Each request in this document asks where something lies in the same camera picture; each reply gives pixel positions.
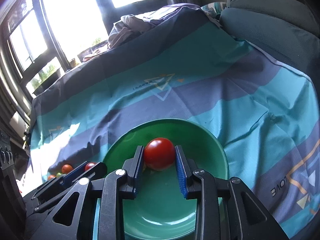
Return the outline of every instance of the green bowl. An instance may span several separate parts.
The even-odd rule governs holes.
[[[179,119],[147,122],[121,136],[103,160],[108,173],[122,168],[138,145],[146,146],[157,137],[181,145],[186,157],[193,159],[198,168],[229,179],[226,154],[215,136],[200,125]],[[147,168],[136,199],[124,200],[123,211],[124,231],[136,239],[177,239],[195,229],[196,200],[183,198],[174,165],[164,171]]]

